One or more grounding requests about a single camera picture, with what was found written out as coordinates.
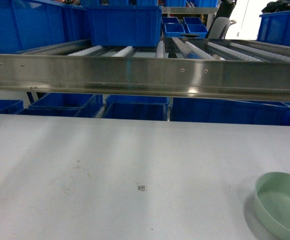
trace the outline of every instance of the metal beam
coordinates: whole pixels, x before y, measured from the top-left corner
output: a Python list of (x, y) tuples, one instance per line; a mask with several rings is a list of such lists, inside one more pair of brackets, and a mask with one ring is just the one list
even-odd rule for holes
[(290, 101), (290, 63), (0, 54), (0, 90)]
[(162, 7), (163, 14), (214, 14), (217, 11), (216, 7)]

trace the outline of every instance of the roller conveyor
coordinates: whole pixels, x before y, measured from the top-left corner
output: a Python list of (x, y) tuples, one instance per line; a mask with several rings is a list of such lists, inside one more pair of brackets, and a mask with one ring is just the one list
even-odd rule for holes
[(290, 101), (290, 47), (195, 38), (162, 38), (157, 48), (76, 41), (0, 54), (0, 90)]

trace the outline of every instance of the table surface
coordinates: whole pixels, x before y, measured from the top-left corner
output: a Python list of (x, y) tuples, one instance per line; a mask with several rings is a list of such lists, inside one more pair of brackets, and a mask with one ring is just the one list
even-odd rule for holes
[(290, 126), (0, 115), (0, 240), (276, 240), (271, 171)]

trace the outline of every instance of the white wall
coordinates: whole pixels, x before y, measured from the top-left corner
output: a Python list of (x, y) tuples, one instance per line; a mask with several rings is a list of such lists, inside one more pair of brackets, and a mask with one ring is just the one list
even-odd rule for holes
[(237, 23), (229, 28), (226, 39), (256, 40), (261, 20), (259, 15), (271, 1), (275, 0), (237, 0), (230, 17)]

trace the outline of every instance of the qr code sticker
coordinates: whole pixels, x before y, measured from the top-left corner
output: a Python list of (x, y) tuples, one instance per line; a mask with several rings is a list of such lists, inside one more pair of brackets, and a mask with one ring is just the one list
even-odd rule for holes
[(140, 186), (138, 186), (138, 190), (139, 191), (146, 191), (147, 189), (146, 189), (145, 185), (140, 185)]

